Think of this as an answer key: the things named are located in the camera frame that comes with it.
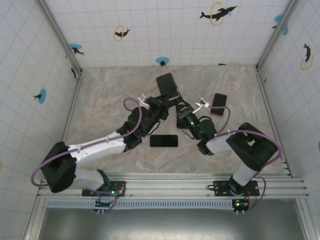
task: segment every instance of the yellow ring sticker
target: yellow ring sticker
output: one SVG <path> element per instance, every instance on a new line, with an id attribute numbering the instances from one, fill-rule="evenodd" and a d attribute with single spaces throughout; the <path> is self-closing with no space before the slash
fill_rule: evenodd
<path id="1" fill-rule="evenodd" d="M 70 62 L 68 62 L 68 67 L 67 67 L 67 69 L 68 69 L 68 73 L 72 74 Z"/>
<path id="2" fill-rule="evenodd" d="M 116 31 L 119 29 L 119 28 L 122 28 L 122 34 L 121 34 L 121 38 L 120 39 L 116 39 Z M 120 26 L 117 26 L 116 29 L 114 30 L 114 33 L 113 33 L 113 39 L 117 42 L 120 42 L 123 38 L 124 38 L 124 34 L 125 34 L 125 27 L 120 25 Z"/>
<path id="3" fill-rule="evenodd" d="M 308 70 L 312 66 L 312 64 L 314 63 L 314 55 L 312 53 L 310 53 L 310 55 L 311 55 L 312 59 L 311 59 L 310 65 L 308 67 L 304 68 L 304 60 L 306 59 L 307 56 L 304 55 L 302 60 L 301 60 L 301 69 L 303 71 Z"/>
<path id="4" fill-rule="evenodd" d="M 213 26 L 220 26 L 220 25 L 224 22 L 224 20 L 225 20 L 225 17 L 222 17 L 222 21 L 221 21 L 220 23 L 218 23 L 218 24 L 215 24 L 215 23 L 212 21 L 212 10 L 214 9 L 215 5 L 217 5 L 217 4 L 220 4 L 222 7 L 224 6 L 224 5 L 223 5 L 221 2 L 219 2 L 219 1 L 215 2 L 215 3 L 212 5 L 211 11 L 210 11 L 210 20 L 211 20 L 211 24 L 212 24 Z"/>

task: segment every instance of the ventilation grille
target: ventilation grille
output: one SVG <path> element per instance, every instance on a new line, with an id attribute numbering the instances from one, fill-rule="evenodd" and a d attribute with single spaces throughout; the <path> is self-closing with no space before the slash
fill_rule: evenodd
<path id="1" fill-rule="evenodd" d="M 95 199 L 50 199 L 47 208 L 106 209 L 95 207 Z M 118 199 L 115 210 L 128 209 L 222 209 L 233 210 L 232 200 L 220 199 Z"/>

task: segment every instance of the marble floor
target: marble floor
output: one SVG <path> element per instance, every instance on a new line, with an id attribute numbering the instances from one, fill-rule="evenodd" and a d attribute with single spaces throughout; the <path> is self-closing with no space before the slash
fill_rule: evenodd
<path id="1" fill-rule="evenodd" d="M 231 109 L 227 129 L 237 129 L 249 122 L 263 133 L 273 137 L 273 132 L 263 97 L 257 82 L 254 66 L 139 66 L 87 68 L 75 104 L 74 113 L 66 136 L 66 144 L 79 144 L 109 135 L 121 127 L 130 114 L 123 107 L 127 97 L 158 96 L 156 77 L 172 73 L 183 99 L 194 108 L 200 98 L 208 102 L 215 93 L 227 95 L 226 105 Z M 198 117 L 212 117 L 215 128 L 220 130 L 223 117 L 210 115 L 202 108 Z M 233 151 L 202 155 L 197 140 L 190 139 L 176 128 L 176 110 L 169 109 L 169 117 L 161 121 L 155 134 L 178 135 L 179 147 L 174 149 L 150 148 L 149 137 L 135 149 L 110 155 L 85 166 L 87 169 L 102 169 L 107 173 L 233 173 L 241 160 Z M 269 174 L 282 173 L 282 165 L 275 162 L 263 171 Z"/>

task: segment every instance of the grid tile wall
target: grid tile wall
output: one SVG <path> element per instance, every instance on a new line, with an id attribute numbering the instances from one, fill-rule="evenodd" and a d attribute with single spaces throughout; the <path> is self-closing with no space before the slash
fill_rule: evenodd
<path id="1" fill-rule="evenodd" d="M 320 1 L 302 1 L 288 28 L 265 65 L 265 86 L 289 166 L 305 178 L 320 217 Z"/>
<path id="2" fill-rule="evenodd" d="M 75 79 L 34 0 L 0 1 L 0 239 L 21 239 L 32 171 L 59 141 Z M 45 88 L 43 104 L 33 96 Z"/>
<path id="3" fill-rule="evenodd" d="M 76 57 L 83 68 L 159 65 L 159 57 L 169 65 L 257 64 L 289 2 L 222 0 L 223 8 L 236 8 L 213 26 L 200 16 L 216 0 L 46 1 L 67 41 L 82 46 Z M 118 26 L 130 31 L 115 41 Z"/>

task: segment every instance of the black smartphone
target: black smartphone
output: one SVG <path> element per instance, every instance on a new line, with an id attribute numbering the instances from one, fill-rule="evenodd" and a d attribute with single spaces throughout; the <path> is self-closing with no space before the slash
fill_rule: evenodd
<path id="1" fill-rule="evenodd" d="M 183 108 L 185 108 L 187 105 L 185 104 L 178 104 L 175 105 L 176 110 L 176 128 L 177 129 L 187 129 L 185 122 L 178 116 L 178 113 L 181 112 Z"/>
<path id="2" fill-rule="evenodd" d="M 151 135 L 151 148 L 177 148 L 178 135 Z"/>
<path id="3" fill-rule="evenodd" d="M 227 101 L 227 95 L 216 93 L 213 98 L 213 107 L 225 107 L 226 106 L 226 101 Z M 225 112 L 225 109 L 213 109 L 211 108 L 211 114 L 212 115 L 218 115 L 218 116 L 223 116 Z"/>
<path id="4" fill-rule="evenodd" d="M 158 76 L 156 78 L 156 84 L 161 95 L 170 94 L 169 101 L 177 99 L 179 97 L 179 90 L 175 82 L 174 76 L 171 73 Z"/>

